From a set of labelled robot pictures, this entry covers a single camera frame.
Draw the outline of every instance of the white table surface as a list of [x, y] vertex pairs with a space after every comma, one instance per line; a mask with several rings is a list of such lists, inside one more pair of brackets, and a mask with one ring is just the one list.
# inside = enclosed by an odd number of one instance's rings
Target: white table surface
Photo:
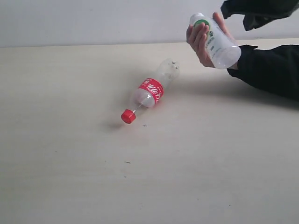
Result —
[[[181, 76], [123, 124], [168, 57]], [[297, 224], [298, 133], [299, 103], [202, 67], [186, 43], [0, 49], [0, 223]]]

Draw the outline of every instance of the white wall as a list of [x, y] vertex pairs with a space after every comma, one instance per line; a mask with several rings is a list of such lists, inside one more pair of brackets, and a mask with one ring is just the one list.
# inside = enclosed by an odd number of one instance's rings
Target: white wall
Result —
[[[192, 13], [211, 15], [224, 0], [0, 0], [0, 47], [180, 42]], [[298, 37], [299, 12], [236, 39]]]

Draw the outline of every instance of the hand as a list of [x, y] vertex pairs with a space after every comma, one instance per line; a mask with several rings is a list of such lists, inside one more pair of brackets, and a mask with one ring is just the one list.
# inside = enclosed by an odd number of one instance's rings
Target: hand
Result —
[[[213, 19], [216, 21], [225, 35], [231, 40], [234, 40], [233, 36], [229, 33], [228, 28], [225, 26], [224, 19], [218, 13], [213, 13]], [[206, 33], [208, 30], [209, 26], [204, 23], [197, 25], [195, 28], [192, 25], [189, 25], [186, 34], [187, 43], [190, 44], [192, 49], [195, 51], [200, 63], [202, 63], [203, 66], [214, 68], [214, 65], [205, 49], [205, 42], [207, 38]]]

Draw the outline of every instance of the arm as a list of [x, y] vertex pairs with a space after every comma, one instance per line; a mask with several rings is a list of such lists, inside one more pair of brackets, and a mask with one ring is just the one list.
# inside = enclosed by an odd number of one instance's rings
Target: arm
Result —
[[241, 46], [242, 55], [229, 74], [255, 88], [299, 100], [299, 46], [256, 48]]

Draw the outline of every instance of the white bottle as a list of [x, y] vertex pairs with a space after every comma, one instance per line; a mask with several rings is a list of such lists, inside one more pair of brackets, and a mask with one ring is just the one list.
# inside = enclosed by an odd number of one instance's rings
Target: white bottle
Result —
[[147, 78], [130, 98], [128, 109], [121, 115], [121, 119], [131, 124], [136, 119], [136, 113], [153, 107], [163, 96], [165, 89], [180, 74], [179, 64], [173, 60], [163, 61], [156, 72]]
[[193, 27], [204, 23], [209, 26], [205, 48], [210, 59], [217, 69], [227, 69], [238, 62], [241, 56], [240, 47], [219, 28], [218, 24], [202, 13], [191, 16], [190, 24]]

